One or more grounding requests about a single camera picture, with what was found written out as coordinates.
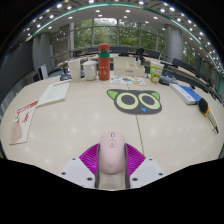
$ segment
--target white table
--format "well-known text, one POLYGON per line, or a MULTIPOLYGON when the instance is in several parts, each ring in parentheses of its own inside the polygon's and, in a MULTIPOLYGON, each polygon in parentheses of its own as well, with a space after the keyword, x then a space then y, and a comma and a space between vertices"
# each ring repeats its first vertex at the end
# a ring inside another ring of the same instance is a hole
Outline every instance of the white table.
POLYGON ((186 105, 169 86, 148 79, 146 86, 110 84, 98 78, 71 83, 66 101, 36 108, 28 141, 9 145, 17 109, 38 100, 48 85, 57 81, 59 77, 26 86, 9 105, 0 126, 0 139, 9 160, 32 164, 57 175, 71 157, 80 156, 99 143, 108 130, 121 132, 128 144, 146 157, 153 157, 167 175, 218 158, 224 139, 224 108, 218 100, 195 89, 216 116, 217 135, 197 105, 186 105), (107 95, 108 89, 155 90, 160 94, 163 109, 154 115, 122 113, 107 95))

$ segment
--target pink mouse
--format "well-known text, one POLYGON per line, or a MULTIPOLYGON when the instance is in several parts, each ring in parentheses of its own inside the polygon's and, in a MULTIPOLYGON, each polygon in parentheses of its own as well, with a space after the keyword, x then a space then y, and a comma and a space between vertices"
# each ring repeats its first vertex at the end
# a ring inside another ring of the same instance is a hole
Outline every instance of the pink mouse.
POLYGON ((99 170, 114 175, 125 169, 125 139, 117 131, 108 131, 100 139, 99 170))

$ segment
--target green cat ears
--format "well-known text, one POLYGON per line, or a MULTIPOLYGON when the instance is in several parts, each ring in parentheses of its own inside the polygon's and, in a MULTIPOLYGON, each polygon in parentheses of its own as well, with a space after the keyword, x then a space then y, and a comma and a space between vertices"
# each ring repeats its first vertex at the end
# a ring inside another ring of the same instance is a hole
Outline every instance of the green cat ears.
POLYGON ((157 92, 151 93, 157 100, 160 100, 160 95, 157 92))
POLYGON ((107 94, 114 100, 115 97, 117 96, 118 92, 108 90, 107 94))
MULTIPOLYGON (((116 91, 113 91, 113 90, 108 90, 107 91, 107 94, 114 100, 117 96, 119 92, 116 92, 116 91)), ((160 95, 159 93, 157 92, 153 92, 153 93, 150 93, 151 95, 153 95, 157 100, 160 100, 160 95)))

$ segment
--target binder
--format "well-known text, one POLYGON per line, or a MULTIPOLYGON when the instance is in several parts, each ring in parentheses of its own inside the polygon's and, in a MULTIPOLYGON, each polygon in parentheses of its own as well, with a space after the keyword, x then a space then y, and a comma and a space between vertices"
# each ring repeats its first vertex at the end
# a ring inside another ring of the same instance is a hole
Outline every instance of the binder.
POLYGON ((181 97, 181 99, 186 104, 198 104, 201 96, 199 96, 191 87, 181 86, 177 84, 170 84, 171 89, 173 89, 177 95, 181 97))

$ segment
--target document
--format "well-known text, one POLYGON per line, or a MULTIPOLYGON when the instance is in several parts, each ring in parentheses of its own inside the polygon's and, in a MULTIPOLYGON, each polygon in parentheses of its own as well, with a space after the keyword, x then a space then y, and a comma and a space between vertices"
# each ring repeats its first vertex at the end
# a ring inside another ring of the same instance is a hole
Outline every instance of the document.
POLYGON ((132 77, 132 76, 116 76, 111 75, 110 83, 113 84, 131 84, 131 85, 138 85, 138 86, 145 86, 145 81, 140 77, 132 77))
POLYGON ((11 128, 9 144, 27 142, 29 127, 38 101, 30 103, 17 110, 11 128))
POLYGON ((65 100, 65 96, 70 84, 71 80, 65 80, 62 82, 53 83, 48 86, 41 96, 37 107, 65 100))

